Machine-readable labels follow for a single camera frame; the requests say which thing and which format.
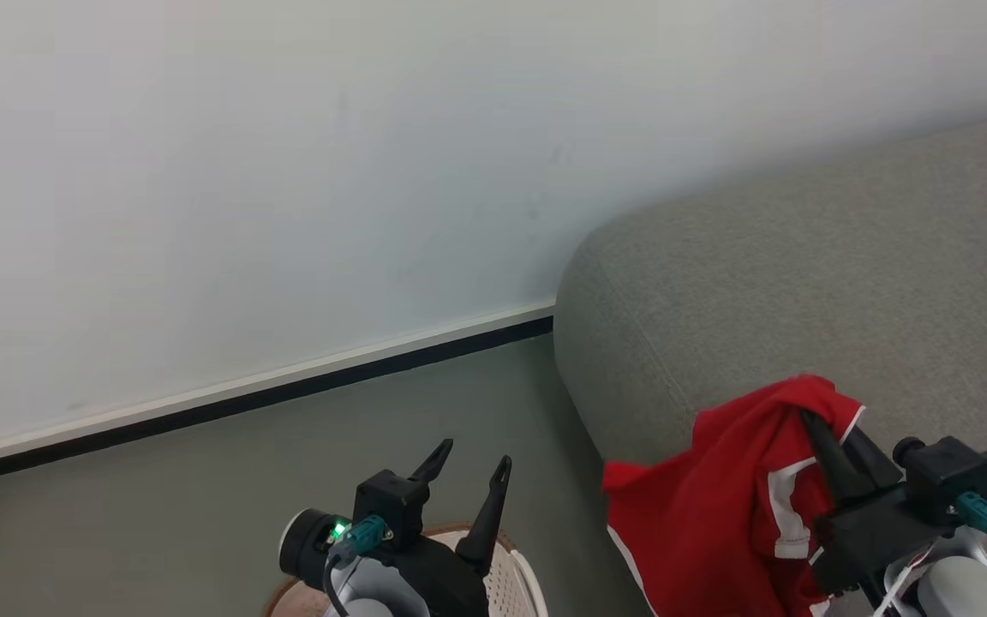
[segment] white cable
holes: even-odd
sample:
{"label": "white cable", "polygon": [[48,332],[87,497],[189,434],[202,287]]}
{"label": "white cable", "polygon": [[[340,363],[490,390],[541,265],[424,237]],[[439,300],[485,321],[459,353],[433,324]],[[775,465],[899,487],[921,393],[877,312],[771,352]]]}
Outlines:
{"label": "white cable", "polygon": [[933,542],[931,546],[924,550],[924,552],[921,552],[921,554],[916,555],[916,557],[913,557],[908,561],[908,566],[905,566],[904,569],[901,570],[901,574],[898,574],[897,578],[894,579],[894,584],[890,585],[889,589],[886,590],[886,597],[882,598],[882,604],[878,605],[878,607],[874,609],[874,614],[871,617],[882,617],[882,615],[886,613],[886,609],[889,608],[889,605],[893,604],[894,600],[897,600],[897,592],[901,589],[901,586],[905,584],[905,578],[908,578],[908,575],[912,574],[912,570],[915,570],[916,566],[920,566],[921,563],[924,563],[925,559],[928,559],[928,554],[935,546],[936,545]]}

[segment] black baseboard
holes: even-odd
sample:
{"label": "black baseboard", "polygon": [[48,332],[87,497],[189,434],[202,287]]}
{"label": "black baseboard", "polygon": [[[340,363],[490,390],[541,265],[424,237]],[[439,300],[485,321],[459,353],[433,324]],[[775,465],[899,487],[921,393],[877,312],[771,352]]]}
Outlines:
{"label": "black baseboard", "polygon": [[59,444],[28,450],[28,452],[11,454],[11,456],[0,458],[0,476],[5,473],[28,469],[31,466],[49,464],[52,461],[77,457],[79,454],[96,452],[110,448],[110,446],[127,444],[129,441],[152,437],[154,434],[169,433],[171,430],[214,421],[214,419],[240,414],[243,411],[257,410],[267,405],[290,401],[292,398],[332,390],[334,387],[348,386],[351,383],[376,378],[376,376],[396,374],[411,368],[423,367],[426,364],[474,354],[475,351],[543,335],[543,333],[551,332],[552,327],[553,317],[526,321],[526,323],[497,329],[493,332],[477,333],[477,335],[453,340],[450,343],[435,344],[432,347],[408,352],[408,354],[375,360],[361,364],[359,367],[342,368],[342,370],[334,371],[332,374],[313,376],[313,378],[289,383],[286,386],[270,387],[269,390],[235,396],[226,399],[226,401],[193,407],[192,410],[178,411],[175,414],[149,419],[149,421],[105,430],[102,433],[87,434],[86,437],[69,439],[59,442]]}

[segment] red cloth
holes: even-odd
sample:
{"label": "red cloth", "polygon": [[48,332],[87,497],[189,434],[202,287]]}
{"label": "red cloth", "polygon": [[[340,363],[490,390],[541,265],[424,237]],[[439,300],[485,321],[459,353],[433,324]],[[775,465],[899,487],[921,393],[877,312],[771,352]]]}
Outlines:
{"label": "red cloth", "polygon": [[808,558],[831,499],[799,407],[840,440],[862,410],[833,382],[800,375],[702,411],[689,452],[653,468],[606,465],[608,527],[660,617],[827,607]]}

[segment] gray fabric upholstery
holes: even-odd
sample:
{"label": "gray fabric upholstery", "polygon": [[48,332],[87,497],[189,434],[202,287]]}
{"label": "gray fabric upholstery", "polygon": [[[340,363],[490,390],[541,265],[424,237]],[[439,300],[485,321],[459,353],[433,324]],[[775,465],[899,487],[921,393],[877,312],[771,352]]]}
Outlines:
{"label": "gray fabric upholstery", "polygon": [[987,124],[603,227],[555,348],[610,459],[682,452],[696,410],[806,371],[866,403],[882,448],[987,448]]}

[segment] white wall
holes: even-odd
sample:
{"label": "white wall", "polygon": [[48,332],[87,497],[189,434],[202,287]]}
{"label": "white wall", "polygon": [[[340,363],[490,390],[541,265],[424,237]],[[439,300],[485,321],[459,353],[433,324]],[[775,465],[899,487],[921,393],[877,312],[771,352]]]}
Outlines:
{"label": "white wall", "polygon": [[984,118],[977,0],[0,0],[0,437],[543,301],[651,195]]}

